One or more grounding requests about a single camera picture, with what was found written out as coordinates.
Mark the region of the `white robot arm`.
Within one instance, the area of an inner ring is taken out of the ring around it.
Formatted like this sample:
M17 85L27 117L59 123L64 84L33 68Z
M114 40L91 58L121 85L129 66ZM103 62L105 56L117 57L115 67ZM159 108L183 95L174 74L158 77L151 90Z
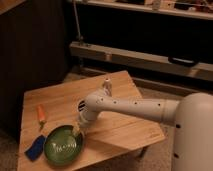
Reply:
M171 171L213 171L213 95L129 100L96 91L83 100L74 134L88 129L106 111L174 126Z

